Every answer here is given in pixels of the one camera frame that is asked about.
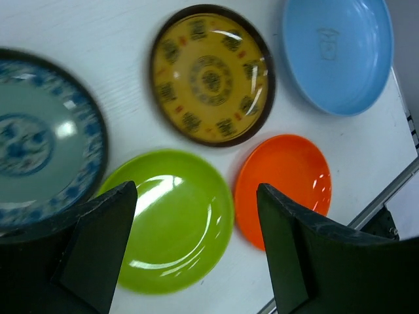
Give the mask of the lime green plate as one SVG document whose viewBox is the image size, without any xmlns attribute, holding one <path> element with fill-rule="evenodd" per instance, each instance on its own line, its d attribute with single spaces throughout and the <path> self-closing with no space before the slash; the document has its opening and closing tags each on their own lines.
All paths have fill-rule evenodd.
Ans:
<svg viewBox="0 0 419 314">
<path fill-rule="evenodd" d="M 104 193 L 132 181 L 137 201 L 118 283 L 140 294 L 168 294 L 207 275 L 223 256 L 234 226 L 228 184 L 207 161 L 175 149 L 126 162 Z"/>
</svg>

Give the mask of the blue white patterned plate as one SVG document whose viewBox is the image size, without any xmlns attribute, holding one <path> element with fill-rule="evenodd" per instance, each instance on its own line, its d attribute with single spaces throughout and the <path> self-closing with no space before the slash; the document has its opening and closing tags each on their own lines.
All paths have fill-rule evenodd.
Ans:
<svg viewBox="0 0 419 314">
<path fill-rule="evenodd" d="M 1 49 L 1 232 L 87 201 L 109 156 L 100 108 L 79 79 L 40 56 Z"/>
</svg>

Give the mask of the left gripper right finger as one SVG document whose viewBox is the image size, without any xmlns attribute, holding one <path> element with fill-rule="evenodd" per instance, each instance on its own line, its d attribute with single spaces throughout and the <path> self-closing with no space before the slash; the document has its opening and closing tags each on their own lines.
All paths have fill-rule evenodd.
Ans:
<svg viewBox="0 0 419 314">
<path fill-rule="evenodd" d="M 257 209 L 279 313 L 417 313 L 418 239 L 337 223 L 269 184 Z"/>
</svg>

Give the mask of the orange plate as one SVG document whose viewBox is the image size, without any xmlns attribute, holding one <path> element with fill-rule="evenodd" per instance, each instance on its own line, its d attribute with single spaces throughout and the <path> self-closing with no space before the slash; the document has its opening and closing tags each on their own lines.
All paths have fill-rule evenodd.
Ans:
<svg viewBox="0 0 419 314">
<path fill-rule="evenodd" d="M 263 141 L 243 163 L 234 188 L 238 227 L 259 250 L 264 250 L 257 210 L 257 188 L 262 183 L 323 216 L 329 212 L 332 180 L 320 149 L 308 139 L 292 134 Z"/>
</svg>

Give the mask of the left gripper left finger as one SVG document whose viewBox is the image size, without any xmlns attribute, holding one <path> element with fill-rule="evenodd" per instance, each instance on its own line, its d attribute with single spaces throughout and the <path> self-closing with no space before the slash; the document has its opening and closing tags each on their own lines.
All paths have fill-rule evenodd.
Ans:
<svg viewBox="0 0 419 314">
<path fill-rule="evenodd" d="M 108 313 L 137 202 L 134 182 L 1 229 L 2 313 Z"/>
</svg>

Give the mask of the yellow brown patterned plate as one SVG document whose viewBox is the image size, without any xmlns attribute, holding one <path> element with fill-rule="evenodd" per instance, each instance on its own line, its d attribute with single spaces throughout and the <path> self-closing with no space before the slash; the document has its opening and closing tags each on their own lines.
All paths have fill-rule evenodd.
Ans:
<svg viewBox="0 0 419 314">
<path fill-rule="evenodd" d="M 253 137 L 276 92 L 274 60 L 261 34 L 237 12 L 210 4 L 181 9 L 160 28 L 149 80 L 164 119 L 209 147 Z"/>
</svg>

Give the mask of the light blue plate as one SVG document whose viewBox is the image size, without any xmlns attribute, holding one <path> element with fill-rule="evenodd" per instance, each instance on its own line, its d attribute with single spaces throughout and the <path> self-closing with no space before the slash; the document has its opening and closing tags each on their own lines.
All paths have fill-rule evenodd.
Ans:
<svg viewBox="0 0 419 314">
<path fill-rule="evenodd" d="M 282 39 L 293 82 L 325 113 L 364 113 L 386 86 L 394 36 L 385 1 L 286 1 Z"/>
</svg>

